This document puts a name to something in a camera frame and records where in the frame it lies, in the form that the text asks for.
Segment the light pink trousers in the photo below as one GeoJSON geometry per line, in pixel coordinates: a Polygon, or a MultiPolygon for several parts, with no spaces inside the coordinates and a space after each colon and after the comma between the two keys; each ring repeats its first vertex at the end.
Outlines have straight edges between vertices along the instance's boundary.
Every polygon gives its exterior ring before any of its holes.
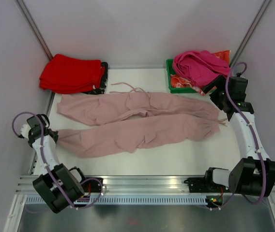
{"type": "Polygon", "coordinates": [[[184,140],[202,141],[219,131],[225,119],[211,103],[164,92],[64,95],[57,113],[86,125],[62,129],[58,143],[80,158],[133,153],[184,140]]]}

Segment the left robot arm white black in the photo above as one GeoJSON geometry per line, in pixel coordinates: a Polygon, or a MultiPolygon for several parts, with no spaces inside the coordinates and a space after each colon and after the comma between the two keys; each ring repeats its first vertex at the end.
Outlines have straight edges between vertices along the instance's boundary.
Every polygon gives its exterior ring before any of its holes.
{"type": "Polygon", "coordinates": [[[60,163],[56,155],[58,132],[49,128],[50,122],[44,114],[33,114],[27,119],[19,138],[27,138],[41,162],[42,174],[32,184],[47,206],[59,213],[68,206],[74,207],[74,201],[85,193],[87,178],[72,173],[78,168],[68,169],[60,163]]]}

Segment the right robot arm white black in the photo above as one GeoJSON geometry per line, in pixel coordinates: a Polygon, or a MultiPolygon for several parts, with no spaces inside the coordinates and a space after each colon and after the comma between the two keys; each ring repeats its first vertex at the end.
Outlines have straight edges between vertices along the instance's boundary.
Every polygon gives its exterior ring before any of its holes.
{"type": "Polygon", "coordinates": [[[231,193],[268,197],[275,184],[275,161],[264,150],[255,125],[254,109],[246,102],[248,80],[240,75],[227,80],[220,75],[203,87],[204,93],[214,88],[211,101],[226,113],[239,147],[240,161],[232,170],[209,168],[203,185],[215,191],[220,185],[231,193]]]}

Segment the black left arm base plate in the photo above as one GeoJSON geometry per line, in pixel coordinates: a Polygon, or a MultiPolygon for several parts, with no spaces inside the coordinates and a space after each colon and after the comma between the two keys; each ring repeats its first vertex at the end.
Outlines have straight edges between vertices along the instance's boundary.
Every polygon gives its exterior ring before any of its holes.
{"type": "Polygon", "coordinates": [[[103,185],[103,178],[101,177],[86,177],[80,182],[85,193],[100,193],[101,185],[103,185]]]}

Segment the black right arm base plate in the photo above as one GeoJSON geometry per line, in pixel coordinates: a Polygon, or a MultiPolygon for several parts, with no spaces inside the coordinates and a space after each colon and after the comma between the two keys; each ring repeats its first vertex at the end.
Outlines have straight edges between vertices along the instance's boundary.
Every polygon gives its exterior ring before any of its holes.
{"type": "Polygon", "coordinates": [[[187,184],[190,193],[229,193],[227,187],[206,180],[204,177],[190,177],[183,183],[187,184]]]}

